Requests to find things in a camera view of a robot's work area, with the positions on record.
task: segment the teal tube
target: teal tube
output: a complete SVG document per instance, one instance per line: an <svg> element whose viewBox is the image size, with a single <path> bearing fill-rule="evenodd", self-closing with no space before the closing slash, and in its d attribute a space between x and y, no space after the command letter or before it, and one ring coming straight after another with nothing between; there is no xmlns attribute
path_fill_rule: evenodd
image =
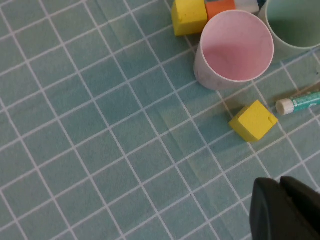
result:
<svg viewBox="0 0 320 240"><path fill-rule="evenodd" d="M279 100L275 107L279 114L287 115L316 105L320 105L320 91Z"/></svg>

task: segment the blue tiled surface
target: blue tiled surface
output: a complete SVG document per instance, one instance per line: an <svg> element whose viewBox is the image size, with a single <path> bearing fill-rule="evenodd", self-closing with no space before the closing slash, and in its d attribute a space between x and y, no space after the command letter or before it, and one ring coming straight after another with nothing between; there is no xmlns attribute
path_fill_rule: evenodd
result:
<svg viewBox="0 0 320 240"><path fill-rule="evenodd" d="M244 240L255 178L320 191L319 108L251 146L228 125L319 86L320 51L211 91L172 3L0 0L1 240Z"/></svg>

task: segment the orange block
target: orange block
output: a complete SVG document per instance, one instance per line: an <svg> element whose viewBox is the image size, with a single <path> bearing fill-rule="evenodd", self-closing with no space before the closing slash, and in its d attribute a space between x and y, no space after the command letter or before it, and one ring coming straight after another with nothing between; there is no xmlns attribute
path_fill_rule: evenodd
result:
<svg viewBox="0 0 320 240"><path fill-rule="evenodd" d="M212 19L215 15L228 10L235 10L235 0L218 0L210 1L205 4L208 20Z"/></svg>

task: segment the black object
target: black object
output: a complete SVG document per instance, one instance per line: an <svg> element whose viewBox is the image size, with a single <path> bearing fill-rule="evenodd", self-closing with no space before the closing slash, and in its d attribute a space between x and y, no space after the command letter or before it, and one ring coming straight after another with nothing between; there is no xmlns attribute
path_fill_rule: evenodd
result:
<svg viewBox="0 0 320 240"><path fill-rule="evenodd" d="M320 240L320 194L293 177L254 182L253 240Z"/></svg>
<svg viewBox="0 0 320 240"><path fill-rule="evenodd" d="M265 5L267 0L257 0L257 1L258 1L259 8L262 9L262 7Z"/></svg>

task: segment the paper cup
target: paper cup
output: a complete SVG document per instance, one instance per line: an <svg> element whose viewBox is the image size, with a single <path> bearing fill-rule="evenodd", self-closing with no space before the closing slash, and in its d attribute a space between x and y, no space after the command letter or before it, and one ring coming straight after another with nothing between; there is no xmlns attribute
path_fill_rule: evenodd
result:
<svg viewBox="0 0 320 240"><path fill-rule="evenodd" d="M258 17L273 37L273 63L320 46L320 0L268 0Z"/></svg>
<svg viewBox="0 0 320 240"><path fill-rule="evenodd" d="M208 89L235 88L261 76L273 55L271 33L258 17L241 10L224 11L202 32L194 74Z"/></svg>

